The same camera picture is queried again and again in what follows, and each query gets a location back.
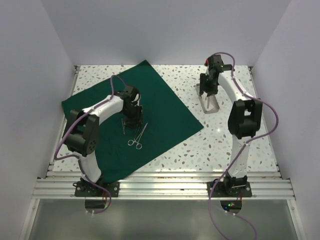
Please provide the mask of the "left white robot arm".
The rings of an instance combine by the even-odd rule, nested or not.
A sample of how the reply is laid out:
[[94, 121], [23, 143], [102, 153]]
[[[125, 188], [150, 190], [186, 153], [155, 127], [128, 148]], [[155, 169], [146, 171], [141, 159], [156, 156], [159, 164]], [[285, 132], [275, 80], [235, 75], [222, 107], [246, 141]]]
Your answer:
[[139, 128], [143, 123], [143, 107], [140, 91], [126, 85], [124, 90], [112, 92], [105, 99], [90, 107], [70, 111], [62, 137], [78, 159], [81, 178], [73, 183], [76, 197], [108, 197], [110, 187], [119, 187], [117, 182], [104, 183], [98, 166], [95, 150], [98, 146], [100, 125], [117, 113], [122, 113], [122, 128]]

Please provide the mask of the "fine straight tweezers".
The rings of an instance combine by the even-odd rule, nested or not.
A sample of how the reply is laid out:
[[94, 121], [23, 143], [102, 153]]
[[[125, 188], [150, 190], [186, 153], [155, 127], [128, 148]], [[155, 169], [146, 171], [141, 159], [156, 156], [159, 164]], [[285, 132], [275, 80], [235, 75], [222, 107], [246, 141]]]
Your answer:
[[139, 125], [137, 128], [136, 128], [136, 131], [135, 131], [135, 138], [139, 135], [139, 132], [141, 130], [141, 125]]

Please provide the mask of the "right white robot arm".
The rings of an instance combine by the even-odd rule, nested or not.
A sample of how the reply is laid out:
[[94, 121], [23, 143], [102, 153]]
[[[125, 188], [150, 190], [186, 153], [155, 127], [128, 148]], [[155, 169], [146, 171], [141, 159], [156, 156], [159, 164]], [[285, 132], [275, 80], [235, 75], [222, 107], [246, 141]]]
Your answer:
[[247, 176], [249, 140], [260, 130], [263, 104], [245, 90], [234, 76], [234, 66], [225, 64], [220, 53], [208, 57], [204, 65], [207, 70], [200, 74], [195, 87], [203, 112], [212, 114], [219, 111], [216, 99], [219, 87], [232, 103], [227, 121], [232, 135], [231, 160], [221, 177], [207, 183], [208, 195], [215, 198], [251, 197]]

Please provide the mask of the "metal tray tin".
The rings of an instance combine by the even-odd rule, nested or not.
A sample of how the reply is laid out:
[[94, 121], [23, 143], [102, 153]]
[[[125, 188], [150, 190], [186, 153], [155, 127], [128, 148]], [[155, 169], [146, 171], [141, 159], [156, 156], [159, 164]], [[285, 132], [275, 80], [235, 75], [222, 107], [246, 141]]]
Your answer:
[[197, 96], [198, 96], [198, 99], [199, 99], [199, 102], [200, 102], [200, 105], [202, 107], [203, 112], [205, 114], [217, 113], [219, 111], [220, 107], [219, 107], [219, 104], [218, 104], [216, 96], [211, 96], [210, 97], [210, 109], [207, 110], [207, 108], [206, 108], [207, 93], [204, 92], [203, 95], [200, 96], [200, 94], [199, 94], [199, 86], [200, 86], [200, 84], [197, 83], [195, 85], [195, 89], [196, 89], [196, 93], [197, 93]]

